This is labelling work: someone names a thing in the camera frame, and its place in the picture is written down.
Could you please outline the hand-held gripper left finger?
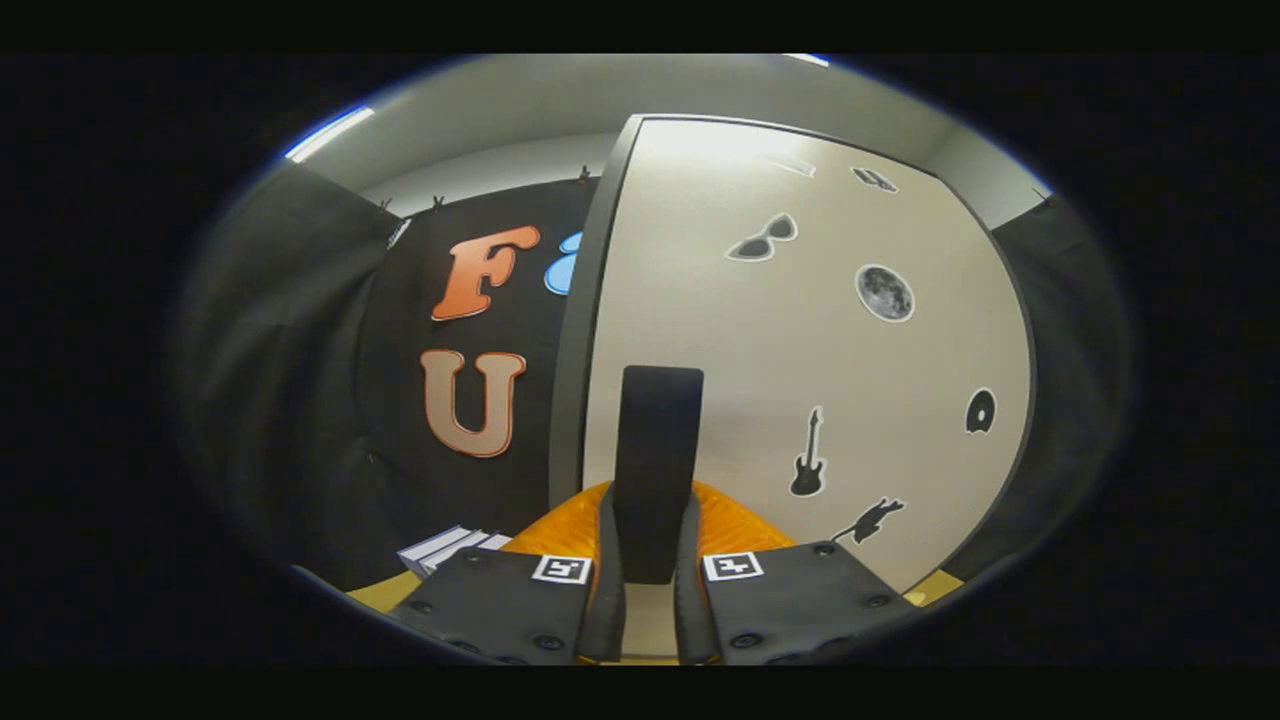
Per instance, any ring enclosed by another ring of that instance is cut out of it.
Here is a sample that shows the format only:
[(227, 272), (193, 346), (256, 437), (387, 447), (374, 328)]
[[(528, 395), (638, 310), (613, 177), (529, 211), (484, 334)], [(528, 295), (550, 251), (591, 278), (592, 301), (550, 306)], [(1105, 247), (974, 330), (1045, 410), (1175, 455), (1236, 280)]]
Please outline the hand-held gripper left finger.
[(611, 484), (594, 486), (499, 550), (456, 551), (389, 616), (497, 664), (620, 661), (627, 609), (613, 498)]

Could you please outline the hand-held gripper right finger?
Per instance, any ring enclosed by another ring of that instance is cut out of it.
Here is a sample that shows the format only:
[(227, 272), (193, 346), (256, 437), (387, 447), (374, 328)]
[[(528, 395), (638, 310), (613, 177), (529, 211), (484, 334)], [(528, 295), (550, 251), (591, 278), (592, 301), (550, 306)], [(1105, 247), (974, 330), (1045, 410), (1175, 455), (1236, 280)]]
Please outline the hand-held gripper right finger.
[(675, 560), (680, 664), (833, 662), (915, 614), (841, 544), (794, 542), (726, 493), (692, 486)]

